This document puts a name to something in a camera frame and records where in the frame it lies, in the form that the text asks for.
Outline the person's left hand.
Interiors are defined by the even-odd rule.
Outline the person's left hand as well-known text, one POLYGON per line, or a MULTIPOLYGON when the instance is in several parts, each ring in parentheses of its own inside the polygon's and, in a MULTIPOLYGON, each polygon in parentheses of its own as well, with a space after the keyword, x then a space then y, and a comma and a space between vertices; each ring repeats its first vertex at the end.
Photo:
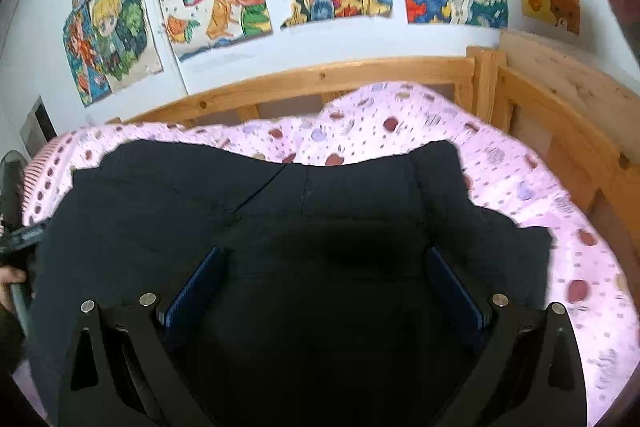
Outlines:
POLYGON ((25 280, 26 274, 20 269, 7 265, 2 265, 0 268, 0 303, 6 311, 15 312, 11 289, 13 285, 20 285, 25 280))

